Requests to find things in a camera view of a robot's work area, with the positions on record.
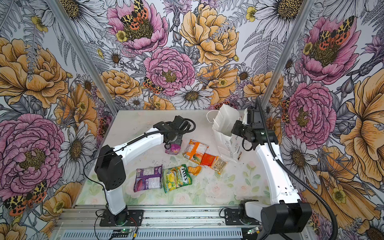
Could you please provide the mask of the green circuit board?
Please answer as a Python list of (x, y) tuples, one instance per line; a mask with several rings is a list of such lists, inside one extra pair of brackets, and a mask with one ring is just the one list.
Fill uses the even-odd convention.
[(121, 229), (119, 231), (112, 232), (110, 240), (114, 238), (133, 238), (136, 234), (136, 230)]

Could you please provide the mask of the white paper bag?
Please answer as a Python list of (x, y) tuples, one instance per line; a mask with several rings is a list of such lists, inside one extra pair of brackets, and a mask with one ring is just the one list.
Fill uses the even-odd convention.
[(220, 157), (225, 161), (237, 163), (242, 154), (242, 138), (232, 134), (236, 121), (241, 121), (240, 112), (223, 104), (219, 110), (211, 110), (206, 115), (218, 146)]

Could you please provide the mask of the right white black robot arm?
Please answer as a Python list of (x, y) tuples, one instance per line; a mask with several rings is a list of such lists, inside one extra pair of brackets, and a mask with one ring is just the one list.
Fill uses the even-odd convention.
[(258, 109), (250, 109), (245, 110), (242, 121), (236, 121), (232, 133), (251, 143), (250, 151), (261, 161), (270, 189), (270, 205), (257, 200), (242, 201), (239, 212), (241, 220), (254, 219), (260, 223), (255, 229), (259, 240), (273, 234), (302, 232), (312, 215), (312, 209), (309, 204), (302, 202), (288, 173), (281, 167), (283, 162), (275, 132), (265, 129)]

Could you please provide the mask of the magenta Lot 100 candy bag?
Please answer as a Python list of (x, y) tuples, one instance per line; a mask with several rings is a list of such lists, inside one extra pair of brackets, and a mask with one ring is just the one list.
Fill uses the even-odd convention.
[(178, 155), (181, 150), (180, 144), (167, 144), (165, 145), (165, 153), (168, 155)]

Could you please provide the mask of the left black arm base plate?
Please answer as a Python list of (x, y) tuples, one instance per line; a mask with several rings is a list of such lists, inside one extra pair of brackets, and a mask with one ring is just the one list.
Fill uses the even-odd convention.
[(142, 225), (143, 210), (123, 210), (117, 215), (113, 215), (110, 210), (105, 210), (102, 214), (100, 227), (140, 227)]

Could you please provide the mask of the small clear cracker packet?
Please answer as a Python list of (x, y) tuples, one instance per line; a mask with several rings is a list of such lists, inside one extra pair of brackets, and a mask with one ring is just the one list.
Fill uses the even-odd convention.
[(220, 157), (217, 156), (211, 165), (211, 169), (221, 175), (227, 164), (228, 163), (226, 161), (222, 160)]

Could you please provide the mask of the aluminium frame rail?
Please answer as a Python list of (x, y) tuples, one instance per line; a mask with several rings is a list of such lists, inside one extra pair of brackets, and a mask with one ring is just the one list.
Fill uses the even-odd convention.
[[(140, 228), (215, 228), (230, 227), (219, 213), (223, 208), (238, 209), (236, 206), (128, 206), (127, 210), (143, 210)], [(105, 206), (79, 206), (66, 209), (57, 221), (57, 228), (63, 229), (112, 229), (100, 227)]]

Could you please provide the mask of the small red snack packet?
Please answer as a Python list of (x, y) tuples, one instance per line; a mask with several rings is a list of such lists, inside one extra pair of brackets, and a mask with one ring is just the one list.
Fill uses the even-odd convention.
[(216, 159), (217, 159), (216, 156), (204, 153), (202, 160), (200, 162), (200, 165), (211, 167)]

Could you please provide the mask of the small orange candy packet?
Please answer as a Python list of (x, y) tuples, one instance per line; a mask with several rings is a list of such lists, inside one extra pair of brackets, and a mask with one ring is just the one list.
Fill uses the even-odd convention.
[(188, 172), (189, 174), (193, 175), (193, 176), (197, 176), (200, 174), (202, 170), (202, 167), (201, 166), (196, 166), (196, 167), (192, 167), (192, 166), (189, 166), (188, 167)]

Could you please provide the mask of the purple Fox's berries candy bag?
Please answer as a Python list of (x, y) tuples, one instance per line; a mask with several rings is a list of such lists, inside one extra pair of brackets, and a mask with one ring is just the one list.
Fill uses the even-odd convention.
[(160, 189), (162, 187), (163, 166), (137, 169), (134, 192)]

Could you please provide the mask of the green Fox's spring tea bag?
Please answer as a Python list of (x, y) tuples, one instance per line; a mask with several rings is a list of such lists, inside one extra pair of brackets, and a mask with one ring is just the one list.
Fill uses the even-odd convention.
[(165, 193), (192, 185), (192, 183), (193, 181), (189, 174), (188, 167), (185, 164), (163, 171), (162, 184)]

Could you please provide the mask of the left aluminium corner post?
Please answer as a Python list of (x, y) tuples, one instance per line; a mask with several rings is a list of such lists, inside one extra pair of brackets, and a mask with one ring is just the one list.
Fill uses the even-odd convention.
[(76, 28), (73, 26), (71, 20), (68, 18), (61, 2), (48, 1), (47, 4), (50, 10), (53, 12), (54, 16), (56, 17), (58, 23), (63, 28), (65, 34), (68, 36), (69, 41), (78, 53), (80, 59), (82, 60), (82, 63), (85, 65), (89, 75), (95, 82), (98, 90), (100, 91), (106, 104), (109, 106), (112, 114), (116, 116), (120, 108), (116, 105), (115, 101), (108, 92), (106, 85), (104, 84), (101, 76), (99, 75), (99, 72), (97, 71), (96, 66), (94, 65), (90, 55), (88, 54), (85, 46), (83, 45), (82, 40), (76, 31)]

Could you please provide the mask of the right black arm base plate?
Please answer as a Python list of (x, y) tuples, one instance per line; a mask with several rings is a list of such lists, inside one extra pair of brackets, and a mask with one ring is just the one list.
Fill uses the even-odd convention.
[(219, 213), (224, 218), (227, 226), (256, 226), (261, 223), (246, 215), (245, 210), (223, 208)]

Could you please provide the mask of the right aluminium corner post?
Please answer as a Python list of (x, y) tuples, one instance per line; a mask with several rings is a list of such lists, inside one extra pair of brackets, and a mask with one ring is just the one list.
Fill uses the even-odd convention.
[(272, 93), (279, 82), (279, 78), (281, 76), (283, 68), (288, 58), (290, 57), (290, 52), (293, 49), (302, 29), (305, 27), (306, 21), (311, 13), (311, 10), (314, 4), (315, 4), (314, 0), (303, 1), (302, 7), (299, 11), (295, 24), (293, 25), (293, 29), (290, 35), (287, 37), (287, 41), (284, 46), (284, 49), (273, 71), (270, 84), (268, 85), (266, 92), (263, 95), (263, 98), (261, 101), (261, 109), (265, 109), (265, 107), (269, 103)]

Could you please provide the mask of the aluminium corner post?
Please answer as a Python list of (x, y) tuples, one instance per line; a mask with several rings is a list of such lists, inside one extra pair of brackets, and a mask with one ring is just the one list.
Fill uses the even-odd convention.
[(303, 1), (302, 7), (299, 11), (295, 24), (293, 25), (293, 29), (290, 35), (287, 37), (287, 41), (284, 46), (284, 49), (273, 71), (270, 84), (268, 85), (266, 92), (263, 95), (263, 98), (261, 101), (261, 109), (265, 109), (265, 107), (269, 103), (272, 93), (279, 82), (279, 78), (281, 76), (283, 68), (288, 58), (290, 57), (290, 52), (293, 49), (302, 29), (305, 27), (306, 21), (311, 13), (311, 10), (314, 4), (315, 4), (314, 0)]
[(85, 65), (89, 75), (95, 82), (98, 90), (100, 91), (106, 104), (109, 106), (112, 114), (116, 116), (120, 108), (116, 105), (115, 101), (108, 92), (106, 85), (104, 84), (101, 76), (99, 75), (99, 72), (97, 71), (96, 66), (94, 65), (90, 55), (88, 54), (85, 46), (83, 45), (82, 40), (76, 31), (76, 28), (73, 26), (71, 20), (68, 18), (61, 2), (48, 1), (47, 4), (50, 10), (53, 12), (54, 16), (56, 17), (58, 23), (63, 28), (65, 34), (68, 36), (69, 41), (78, 53), (80, 59), (82, 60), (82, 63)]

